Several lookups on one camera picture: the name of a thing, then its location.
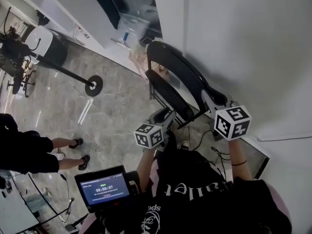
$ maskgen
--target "metal pole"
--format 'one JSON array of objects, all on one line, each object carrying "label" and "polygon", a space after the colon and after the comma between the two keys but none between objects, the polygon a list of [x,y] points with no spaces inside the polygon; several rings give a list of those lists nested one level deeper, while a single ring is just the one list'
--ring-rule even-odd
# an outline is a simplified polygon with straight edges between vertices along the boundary
[{"label": "metal pole", "polygon": [[92,82],[80,77],[79,75],[76,75],[75,73],[73,73],[73,72],[71,72],[71,71],[51,62],[51,61],[49,61],[48,59],[44,58],[43,56],[37,55],[33,52],[30,52],[29,55],[36,58],[38,61],[41,61],[42,63],[47,64],[48,66],[51,66],[52,68],[60,71],[61,73],[70,76],[71,78],[74,78],[74,79],[76,79],[76,80],[78,80],[84,84],[87,84],[90,87],[94,87],[94,84]]}]

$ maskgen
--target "chair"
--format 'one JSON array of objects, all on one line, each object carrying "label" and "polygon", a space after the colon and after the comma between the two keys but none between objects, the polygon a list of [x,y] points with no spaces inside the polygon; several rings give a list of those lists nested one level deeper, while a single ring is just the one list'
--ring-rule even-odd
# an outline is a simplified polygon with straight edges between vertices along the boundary
[{"label": "chair", "polygon": [[[207,92],[215,105],[227,105],[227,97],[209,86],[203,75],[172,46],[159,41],[151,42],[147,48],[147,61],[148,70],[145,74],[150,81],[150,99],[156,98],[161,104],[164,104],[155,93],[154,90],[156,90],[185,121],[182,123],[180,120],[179,128],[189,124],[209,110],[208,105],[202,99],[202,91]],[[196,115],[180,94],[152,70],[152,61],[164,66],[187,87],[199,107],[199,112]]]},{"label": "chair", "polygon": [[27,95],[27,85],[32,85],[34,86],[35,83],[29,83],[29,78],[33,73],[36,71],[33,70],[30,72],[30,74],[25,74],[25,70],[22,68],[22,61],[17,61],[12,63],[10,60],[6,59],[3,63],[2,70],[5,71],[9,76],[13,77],[13,83],[10,83],[8,81],[6,90],[9,89],[10,86],[13,86],[12,89],[12,94],[16,95],[20,87],[23,87],[23,91],[25,92],[25,97],[28,98],[29,96]]}]

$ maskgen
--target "digital timer display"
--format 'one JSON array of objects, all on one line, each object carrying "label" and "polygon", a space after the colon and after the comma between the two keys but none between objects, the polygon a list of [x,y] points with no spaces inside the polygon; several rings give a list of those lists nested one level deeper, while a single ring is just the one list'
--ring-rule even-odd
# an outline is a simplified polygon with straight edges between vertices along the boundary
[{"label": "digital timer display", "polygon": [[89,205],[130,195],[122,174],[81,182],[80,186]]}]

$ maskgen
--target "gray marble floor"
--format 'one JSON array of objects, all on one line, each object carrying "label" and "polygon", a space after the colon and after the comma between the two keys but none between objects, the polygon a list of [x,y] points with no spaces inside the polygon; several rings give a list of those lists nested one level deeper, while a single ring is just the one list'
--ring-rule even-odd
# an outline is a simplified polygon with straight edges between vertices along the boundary
[{"label": "gray marble floor", "polygon": [[[61,151],[68,158],[80,158],[89,154],[91,161],[84,172],[120,164],[123,164],[127,171],[135,170],[142,149],[135,144],[133,130],[161,106],[157,101],[149,100],[148,84],[141,77],[83,47],[73,43],[66,44],[68,57],[63,66],[84,78],[95,74],[101,76],[104,80],[101,93],[90,98],[84,92],[84,84],[62,73],[38,66],[31,79],[36,85],[29,89],[29,98],[13,97],[4,88],[0,96],[0,111],[10,113],[20,131],[36,130],[49,138],[82,137],[85,143],[81,147],[75,150],[63,148]],[[91,101],[92,104],[83,123],[80,124],[78,120],[87,101]],[[199,144],[202,134],[209,130],[209,121],[208,117],[201,116],[190,124],[190,128],[177,130],[177,126],[174,125],[177,142],[188,140],[190,133],[190,146],[193,149]],[[255,175],[265,157],[248,144],[243,145]],[[211,132],[208,132],[198,151],[207,159],[215,161],[217,154],[210,149],[211,146],[221,152],[228,152],[227,142],[214,142]],[[68,222],[72,223],[87,213],[74,180],[74,176],[81,172],[73,168],[61,173],[67,177],[70,197],[75,198],[72,214],[68,219]],[[35,174],[32,177],[38,187],[47,187],[52,193],[51,205],[56,211],[67,207],[67,185],[59,174]],[[25,188],[28,195],[36,192],[28,176],[20,175],[16,180],[22,195],[25,195]],[[45,206],[40,211],[40,218],[48,219],[53,214],[52,210]],[[59,218],[55,218],[49,222],[46,229],[52,234],[67,233],[64,226]]]}]

